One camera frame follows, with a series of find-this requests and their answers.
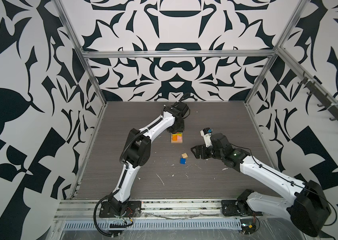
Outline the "yellow wood block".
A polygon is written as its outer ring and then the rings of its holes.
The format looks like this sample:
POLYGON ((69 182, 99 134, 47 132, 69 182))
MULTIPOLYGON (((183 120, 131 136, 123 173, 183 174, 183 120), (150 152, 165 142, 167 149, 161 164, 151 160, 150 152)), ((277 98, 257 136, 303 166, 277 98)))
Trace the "yellow wood block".
POLYGON ((178 140, 178 135, 172 135, 172 142, 176 142, 178 140))

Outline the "natural wood block front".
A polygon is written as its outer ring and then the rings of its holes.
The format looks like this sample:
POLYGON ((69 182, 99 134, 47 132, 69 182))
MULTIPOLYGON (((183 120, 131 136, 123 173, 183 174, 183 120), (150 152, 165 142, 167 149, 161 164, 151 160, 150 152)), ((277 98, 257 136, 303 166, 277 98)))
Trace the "natural wood block front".
POLYGON ((172 144, 182 144, 183 140, 171 140, 172 144))

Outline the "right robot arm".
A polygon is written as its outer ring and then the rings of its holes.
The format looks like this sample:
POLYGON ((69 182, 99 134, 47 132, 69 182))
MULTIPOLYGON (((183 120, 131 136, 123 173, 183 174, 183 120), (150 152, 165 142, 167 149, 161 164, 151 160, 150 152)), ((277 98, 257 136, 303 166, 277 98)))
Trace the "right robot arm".
POLYGON ((220 160, 226 167, 256 179, 278 194, 272 197, 246 190, 238 201, 243 201, 254 212, 289 220, 310 237, 319 236, 332 212, 320 184, 279 172, 254 157, 251 149, 230 143, 221 133, 201 132, 201 135, 205 143, 191 148, 196 159, 220 160))

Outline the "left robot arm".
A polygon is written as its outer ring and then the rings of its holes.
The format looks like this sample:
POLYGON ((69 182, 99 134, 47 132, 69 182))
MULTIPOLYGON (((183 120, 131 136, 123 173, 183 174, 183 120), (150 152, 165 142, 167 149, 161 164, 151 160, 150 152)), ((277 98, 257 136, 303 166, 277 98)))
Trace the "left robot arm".
POLYGON ((117 186, 108 198, 111 209, 117 215, 123 215, 126 211, 134 180, 140 168, 150 158, 153 141, 164 131, 171 134, 182 133, 189 114, 190 108, 186 103, 176 102, 171 106, 164 106, 161 114, 147 126, 130 130, 120 156, 123 170, 117 186))

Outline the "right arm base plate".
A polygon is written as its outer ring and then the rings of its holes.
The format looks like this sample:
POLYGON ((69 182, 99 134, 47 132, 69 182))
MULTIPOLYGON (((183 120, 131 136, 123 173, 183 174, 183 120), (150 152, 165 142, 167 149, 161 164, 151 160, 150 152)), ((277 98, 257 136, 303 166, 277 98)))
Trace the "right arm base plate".
POLYGON ((221 205, 225 217, 263 216, 262 212, 253 211, 244 201, 222 200, 221 205))

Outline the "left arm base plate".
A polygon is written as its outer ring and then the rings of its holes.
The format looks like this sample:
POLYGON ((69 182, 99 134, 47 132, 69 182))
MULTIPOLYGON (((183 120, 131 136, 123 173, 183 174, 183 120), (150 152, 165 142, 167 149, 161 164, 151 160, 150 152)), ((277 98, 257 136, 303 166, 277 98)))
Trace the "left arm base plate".
POLYGON ((124 203, 104 201, 100 207, 100 218, 133 217, 141 212, 141 201, 126 201, 124 203))

